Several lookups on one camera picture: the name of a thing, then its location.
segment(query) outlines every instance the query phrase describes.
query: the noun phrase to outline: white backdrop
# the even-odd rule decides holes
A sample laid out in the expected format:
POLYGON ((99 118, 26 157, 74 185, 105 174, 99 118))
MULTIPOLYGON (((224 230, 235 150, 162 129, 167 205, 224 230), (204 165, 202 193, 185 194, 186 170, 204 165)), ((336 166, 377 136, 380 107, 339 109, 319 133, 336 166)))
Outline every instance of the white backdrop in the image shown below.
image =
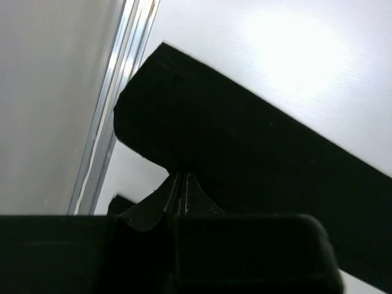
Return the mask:
MULTIPOLYGON (((392 176, 390 15, 383 0, 161 0, 145 58, 164 40, 392 176)), ((166 174, 117 142, 96 213, 166 174)), ((349 294, 379 293, 344 277, 349 294)))
POLYGON ((0 214, 66 214, 123 0, 0 1, 0 214))

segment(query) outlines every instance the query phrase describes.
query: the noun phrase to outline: black padded block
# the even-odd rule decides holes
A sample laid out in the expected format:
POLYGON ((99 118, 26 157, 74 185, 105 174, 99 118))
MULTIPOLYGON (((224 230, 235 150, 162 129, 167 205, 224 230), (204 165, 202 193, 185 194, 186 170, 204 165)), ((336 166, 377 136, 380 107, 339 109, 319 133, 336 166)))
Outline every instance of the black padded block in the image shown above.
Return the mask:
POLYGON ((328 236, 313 217, 182 216, 175 240, 180 293, 344 291, 328 236))
POLYGON ((227 213, 304 213, 343 270, 392 292, 392 180, 250 91, 162 44, 121 93, 115 133, 193 172, 227 213))
POLYGON ((115 227, 116 219, 106 216, 1 216, 0 293, 115 288, 107 274, 101 279, 115 227))

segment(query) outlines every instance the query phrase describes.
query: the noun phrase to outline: black object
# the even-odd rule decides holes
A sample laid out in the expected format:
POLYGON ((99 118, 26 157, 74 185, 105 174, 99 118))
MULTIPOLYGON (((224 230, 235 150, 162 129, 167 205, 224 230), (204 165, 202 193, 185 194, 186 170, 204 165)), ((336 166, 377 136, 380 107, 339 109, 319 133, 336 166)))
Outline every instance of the black object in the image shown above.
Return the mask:
POLYGON ((121 93, 115 132, 228 213, 304 213, 343 270, 392 292, 392 180, 261 98, 162 44, 121 93))
POLYGON ((226 215, 175 173, 118 217, 0 217, 0 293, 343 293, 323 227, 226 215))

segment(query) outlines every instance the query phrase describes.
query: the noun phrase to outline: white wall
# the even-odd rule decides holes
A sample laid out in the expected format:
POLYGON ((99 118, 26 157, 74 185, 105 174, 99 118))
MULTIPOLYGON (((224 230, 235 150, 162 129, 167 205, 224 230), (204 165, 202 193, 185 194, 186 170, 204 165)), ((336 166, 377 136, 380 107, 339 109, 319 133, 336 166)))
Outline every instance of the white wall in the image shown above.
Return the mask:
MULTIPOLYGON (((391 14, 383 0, 162 0, 145 58, 165 40, 392 176, 391 14)), ((165 175, 117 143, 96 213, 165 175)), ((349 294, 380 293, 344 278, 349 294)))
POLYGON ((123 0, 0 2, 0 213, 65 214, 123 0))

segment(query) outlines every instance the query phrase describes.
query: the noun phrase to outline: black foam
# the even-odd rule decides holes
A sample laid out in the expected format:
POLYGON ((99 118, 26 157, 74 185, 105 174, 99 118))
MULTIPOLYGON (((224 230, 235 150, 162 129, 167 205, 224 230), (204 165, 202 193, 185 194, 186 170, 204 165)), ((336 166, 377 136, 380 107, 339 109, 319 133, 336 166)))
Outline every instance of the black foam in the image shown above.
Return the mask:
POLYGON ((194 172, 228 213, 306 213, 340 267, 392 292, 392 179, 210 67, 162 44, 121 93, 115 133, 194 172))
POLYGON ((305 215, 180 216, 179 293, 341 294, 328 237, 305 215))

